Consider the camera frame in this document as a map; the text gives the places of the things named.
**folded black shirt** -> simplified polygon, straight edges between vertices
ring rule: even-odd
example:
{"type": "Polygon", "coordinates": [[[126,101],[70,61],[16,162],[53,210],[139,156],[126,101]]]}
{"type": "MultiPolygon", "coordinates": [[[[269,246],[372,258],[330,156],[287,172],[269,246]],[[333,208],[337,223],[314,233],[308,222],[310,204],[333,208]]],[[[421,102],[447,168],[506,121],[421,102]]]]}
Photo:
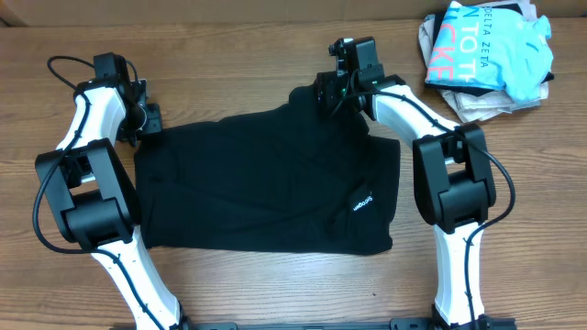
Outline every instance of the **folded black shirt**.
{"type": "Polygon", "coordinates": [[[165,129],[135,155],[148,247],[368,255],[391,248],[400,147],[361,115],[278,109],[165,129]]]}

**shirt logo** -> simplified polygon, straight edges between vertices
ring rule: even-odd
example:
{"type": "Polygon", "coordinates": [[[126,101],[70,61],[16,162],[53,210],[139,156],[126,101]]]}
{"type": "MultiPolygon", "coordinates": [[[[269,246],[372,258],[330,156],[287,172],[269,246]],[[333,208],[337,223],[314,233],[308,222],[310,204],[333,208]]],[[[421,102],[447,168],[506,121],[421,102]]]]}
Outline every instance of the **shirt logo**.
{"type": "Polygon", "coordinates": [[[357,206],[353,207],[352,210],[353,211],[357,211],[359,210],[361,207],[367,205],[369,202],[371,202],[373,200],[373,197],[369,196],[367,197],[364,201],[360,202],[357,204],[357,206]]]}

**wood grain surface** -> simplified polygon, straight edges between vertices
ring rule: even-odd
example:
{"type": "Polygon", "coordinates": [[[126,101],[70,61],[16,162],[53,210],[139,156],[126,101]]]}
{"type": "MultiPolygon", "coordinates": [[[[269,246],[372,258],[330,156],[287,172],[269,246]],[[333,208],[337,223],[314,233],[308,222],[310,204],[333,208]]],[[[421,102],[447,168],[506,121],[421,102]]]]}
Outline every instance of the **wood grain surface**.
{"type": "MultiPolygon", "coordinates": [[[[482,123],[490,151],[514,178],[517,204],[483,235],[482,299],[520,329],[587,324],[587,20],[552,19],[550,97],[540,108],[482,123]]],[[[45,249],[31,228],[39,181],[34,159],[62,140],[72,91],[46,68],[52,55],[90,60],[113,51],[150,82],[164,125],[174,127],[273,109],[296,86],[331,71],[327,45],[376,38],[388,74],[407,80],[440,114],[454,113],[423,87],[419,21],[308,25],[0,29],[0,329],[104,329],[132,323],[113,282],[89,256],[45,249]]],[[[73,82],[93,77],[56,63],[73,82]]],[[[397,138],[370,123],[373,135],[397,138]]],[[[133,149],[117,145],[134,178],[133,149]]],[[[437,287],[432,228],[415,208],[412,162],[403,146],[393,249],[372,257],[154,248],[152,258],[196,322],[240,324],[388,321],[430,314],[437,287]]],[[[505,181],[492,215],[507,201],[505,181]]],[[[46,202],[41,228],[61,243],[46,202]]]]}

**pile of clothes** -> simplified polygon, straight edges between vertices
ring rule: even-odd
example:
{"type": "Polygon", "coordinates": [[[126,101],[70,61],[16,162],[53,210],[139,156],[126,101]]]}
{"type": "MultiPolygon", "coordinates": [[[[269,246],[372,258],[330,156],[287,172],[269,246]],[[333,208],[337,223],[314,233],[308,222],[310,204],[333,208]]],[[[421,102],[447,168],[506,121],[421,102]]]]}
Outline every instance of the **pile of clothes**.
{"type": "Polygon", "coordinates": [[[529,0],[463,6],[428,15],[418,38],[436,88],[462,122],[540,105],[548,98],[550,24],[529,0]]]}

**light blue shirt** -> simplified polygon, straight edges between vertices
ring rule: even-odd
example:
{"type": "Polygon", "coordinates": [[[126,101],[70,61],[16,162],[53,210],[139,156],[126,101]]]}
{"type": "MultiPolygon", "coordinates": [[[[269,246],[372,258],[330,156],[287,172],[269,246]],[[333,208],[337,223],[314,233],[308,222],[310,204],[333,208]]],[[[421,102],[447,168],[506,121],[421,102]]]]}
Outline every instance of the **light blue shirt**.
{"type": "Polygon", "coordinates": [[[516,11],[450,3],[428,65],[427,83],[505,90],[517,103],[539,97],[554,59],[550,23],[516,11]]]}

